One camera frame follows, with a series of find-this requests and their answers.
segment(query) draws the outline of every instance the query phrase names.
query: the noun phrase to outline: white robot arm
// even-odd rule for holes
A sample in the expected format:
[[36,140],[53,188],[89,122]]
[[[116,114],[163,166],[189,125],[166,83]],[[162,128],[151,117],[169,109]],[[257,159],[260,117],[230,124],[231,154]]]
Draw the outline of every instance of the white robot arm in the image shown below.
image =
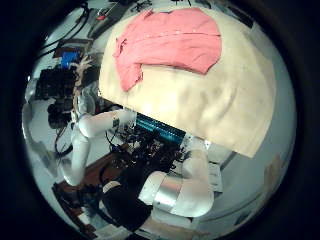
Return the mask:
[[99,133],[113,127],[132,122],[135,117],[136,113],[129,109],[104,112],[95,116],[90,114],[80,116],[71,134],[72,160],[70,162],[70,160],[64,159],[60,164],[67,183],[71,186],[77,186],[81,183],[90,151],[90,138],[94,138]]
[[189,141],[182,178],[153,172],[144,183],[139,199],[178,216],[199,217],[207,213],[214,195],[204,141],[196,137]]
[[[72,160],[60,165],[68,184],[81,183],[88,153],[90,138],[99,133],[134,121],[136,113],[121,109],[95,116],[85,114],[75,124],[72,133]],[[198,217],[207,213],[213,204],[213,190],[209,182],[208,160],[204,141],[192,137],[186,147],[182,177],[169,176],[156,171],[150,174],[140,192],[139,199],[163,211],[183,217]]]

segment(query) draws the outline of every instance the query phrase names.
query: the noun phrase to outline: floor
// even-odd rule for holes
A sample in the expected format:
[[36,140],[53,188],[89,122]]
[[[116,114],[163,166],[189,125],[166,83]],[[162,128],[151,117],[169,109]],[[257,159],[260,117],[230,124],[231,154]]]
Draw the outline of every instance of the floor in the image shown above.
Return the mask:
[[[175,5],[174,2],[166,0],[152,1],[152,8],[166,7]],[[203,7],[202,4],[196,4],[191,1],[192,6]],[[178,5],[189,6],[188,1],[179,2]],[[105,6],[105,1],[89,1],[89,7],[100,8]],[[61,25],[47,38],[50,43],[61,37],[68,29],[73,26],[73,22],[79,16],[81,10],[75,10],[70,13]],[[131,16],[128,11],[125,17]],[[77,37],[85,38],[86,26]],[[279,155],[283,170],[281,177],[284,176],[290,160],[294,137],[295,137],[295,103],[294,94],[291,86],[289,74],[285,63],[279,52],[260,30],[258,25],[254,25],[254,40],[259,49],[272,60],[274,64],[277,84],[276,105],[273,119],[259,151],[253,159],[248,159],[239,154],[233,154],[230,161],[222,170],[223,194],[216,195],[212,210],[193,222],[193,228],[203,231],[209,231],[205,239],[212,239],[224,235],[235,228],[241,226],[236,224],[239,216],[246,212],[252,212],[259,204],[262,186],[264,183],[264,169],[271,163],[276,155]],[[103,53],[104,46],[107,43],[110,30],[102,34],[93,44],[91,52]],[[57,62],[52,59],[52,54],[41,58],[35,63],[32,74],[30,75],[29,89],[26,91],[26,98],[32,94],[33,80],[38,78],[44,68],[53,67]],[[39,190],[48,201],[49,205],[64,219],[66,223],[75,227],[60,208],[56,199],[53,197],[51,186],[54,182],[62,181],[61,172],[56,171],[51,164],[55,131],[47,123],[47,107],[52,103],[48,101],[33,101],[26,104],[23,112],[24,125],[23,130],[27,142],[27,152],[30,160],[34,178]],[[59,147],[70,142],[70,128],[67,129]],[[102,135],[92,141],[88,163],[90,164],[108,152],[108,144]]]

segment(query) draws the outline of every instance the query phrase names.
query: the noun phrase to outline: beige cloth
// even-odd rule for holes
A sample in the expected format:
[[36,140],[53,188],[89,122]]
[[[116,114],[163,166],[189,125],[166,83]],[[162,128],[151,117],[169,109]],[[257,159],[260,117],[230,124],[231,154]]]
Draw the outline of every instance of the beige cloth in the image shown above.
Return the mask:
[[201,10],[216,21],[222,38],[221,58],[206,75],[143,65],[143,80],[122,91],[112,54],[130,17],[114,26],[108,40],[99,78],[102,97],[253,157],[272,118],[272,62],[255,47],[248,27],[223,13]]

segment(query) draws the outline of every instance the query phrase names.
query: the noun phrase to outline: black camera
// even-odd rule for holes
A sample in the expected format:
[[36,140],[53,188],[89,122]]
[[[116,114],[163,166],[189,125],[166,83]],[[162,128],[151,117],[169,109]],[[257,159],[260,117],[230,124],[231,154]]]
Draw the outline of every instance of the black camera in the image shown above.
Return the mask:
[[35,99],[55,99],[50,104],[48,111],[48,122],[52,129],[66,127],[71,121],[71,110],[73,108],[73,89],[76,75],[72,69],[53,68],[41,71],[37,82]]

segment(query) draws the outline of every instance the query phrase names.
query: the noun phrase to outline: pink cloth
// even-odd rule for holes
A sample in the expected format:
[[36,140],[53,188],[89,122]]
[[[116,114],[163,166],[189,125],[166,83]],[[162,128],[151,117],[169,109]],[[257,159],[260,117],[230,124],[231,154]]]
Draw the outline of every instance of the pink cloth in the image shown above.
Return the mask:
[[141,64],[167,65],[205,74],[221,54],[215,21],[198,8],[144,11],[117,38],[113,54],[124,91],[142,80]]

